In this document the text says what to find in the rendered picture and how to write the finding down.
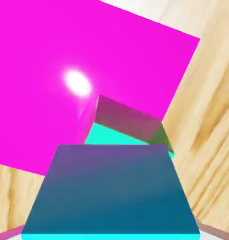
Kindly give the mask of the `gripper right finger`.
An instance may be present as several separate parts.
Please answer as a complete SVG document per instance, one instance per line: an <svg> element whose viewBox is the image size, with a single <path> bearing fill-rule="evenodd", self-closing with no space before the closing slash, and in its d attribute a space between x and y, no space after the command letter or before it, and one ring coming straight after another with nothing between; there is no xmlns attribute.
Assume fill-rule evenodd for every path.
<svg viewBox="0 0 229 240"><path fill-rule="evenodd" d="M219 229L214 228L214 227L209 226L209 225L205 225L205 224L201 223L196 217L195 217L195 220L196 220L196 223L198 225L199 230L201 230L205 233L208 233L212 236L218 237L220 239L229 240L229 233L228 232L219 230Z"/></svg>

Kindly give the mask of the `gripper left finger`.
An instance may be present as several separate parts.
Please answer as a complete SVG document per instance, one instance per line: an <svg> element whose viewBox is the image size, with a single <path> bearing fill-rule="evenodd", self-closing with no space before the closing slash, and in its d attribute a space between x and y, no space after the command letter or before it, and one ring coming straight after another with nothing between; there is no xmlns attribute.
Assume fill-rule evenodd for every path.
<svg viewBox="0 0 229 240"><path fill-rule="evenodd" d="M9 238L20 235L23 230L24 225L18 226L16 228L7 230L5 232L0 233L0 240L8 240Z"/></svg>

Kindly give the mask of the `small cyan cube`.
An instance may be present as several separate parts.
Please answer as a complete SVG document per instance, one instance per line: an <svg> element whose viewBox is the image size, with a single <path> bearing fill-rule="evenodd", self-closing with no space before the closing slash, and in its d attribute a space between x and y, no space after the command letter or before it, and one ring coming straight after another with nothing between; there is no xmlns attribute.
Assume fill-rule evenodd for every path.
<svg viewBox="0 0 229 240"><path fill-rule="evenodd" d="M22 240L199 240L164 145L59 146Z"/></svg>

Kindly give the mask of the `small turquoise cube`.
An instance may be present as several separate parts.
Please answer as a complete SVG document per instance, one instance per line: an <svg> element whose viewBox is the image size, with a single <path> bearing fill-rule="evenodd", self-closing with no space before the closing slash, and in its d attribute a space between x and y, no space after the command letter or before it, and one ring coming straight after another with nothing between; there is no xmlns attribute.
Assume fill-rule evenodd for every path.
<svg viewBox="0 0 229 240"><path fill-rule="evenodd" d="M165 145L171 158L174 150L162 122L147 113L98 97L88 122L85 144Z"/></svg>

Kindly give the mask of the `large magenta box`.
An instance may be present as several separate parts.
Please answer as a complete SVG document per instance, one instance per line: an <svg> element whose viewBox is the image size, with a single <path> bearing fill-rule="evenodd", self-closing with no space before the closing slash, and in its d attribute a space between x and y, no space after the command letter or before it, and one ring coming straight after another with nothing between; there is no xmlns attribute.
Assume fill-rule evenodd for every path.
<svg viewBox="0 0 229 240"><path fill-rule="evenodd" d="M100 0L0 0L0 164L45 175L99 95L162 120L198 43Z"/></svg>

